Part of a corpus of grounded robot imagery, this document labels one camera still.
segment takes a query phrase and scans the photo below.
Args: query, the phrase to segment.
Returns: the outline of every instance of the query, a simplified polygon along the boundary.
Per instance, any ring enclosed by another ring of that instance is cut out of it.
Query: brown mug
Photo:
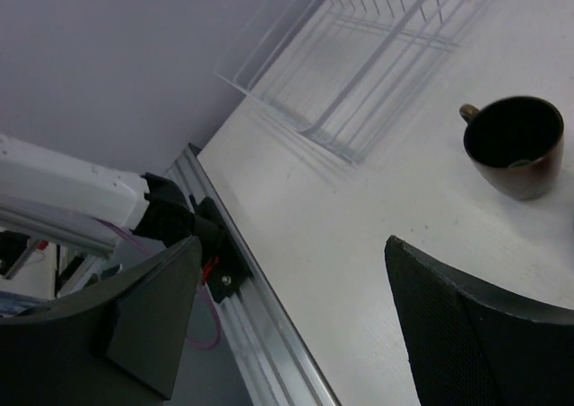
[[[530,200],[552,188],[562,162],[564,121],[535,97],[499,99],[485,108],[465,104],[464,144],[483,177],[503,194]]]

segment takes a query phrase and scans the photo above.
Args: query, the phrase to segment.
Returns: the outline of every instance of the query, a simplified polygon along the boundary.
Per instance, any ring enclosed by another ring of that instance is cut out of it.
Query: white wire rack
[[[484,1],[267,0],[215,73],[311,141],[360,161]]]

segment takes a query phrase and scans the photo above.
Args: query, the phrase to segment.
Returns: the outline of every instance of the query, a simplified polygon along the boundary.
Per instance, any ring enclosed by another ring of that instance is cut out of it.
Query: rack wire
[[[267,0],[215,73],[311,141],[361,161],[485,1]]]

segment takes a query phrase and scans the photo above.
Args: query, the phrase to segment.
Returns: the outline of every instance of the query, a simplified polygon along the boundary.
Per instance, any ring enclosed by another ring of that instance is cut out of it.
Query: purple cable
[[[150,248],[145,246],[139,240],[135,239],[131,234],[126,233],[120,227],[110,222],[107,222],[106,220],[96,219],[96,221],[111,229],[114,233],[123,238],[126,242],[129,242],[134,247],[137,247],[145,255],[147,256],[155,255],[155,253]],[[192,338],[186,335],[186,339],[189,342],[189,344],[194,348],[197,348],[199,350],[212,350],[213,348],[215,348],[215,346],[217,346],[217,344],[222,339],[222,321],[219,319],[219,316],[217,315],[217,309],[215,308],[215,305],[213,304],[211,297],[209,297],[209,294],[205,292],[205,289],[198,287],[197,292],[199,293],[199,296],[202,298],[204,303],[207,305],[209,313],[212,315],[213,321],[215,322],[215,338],[212,341],[201,342],[201,341],[194,341]]]

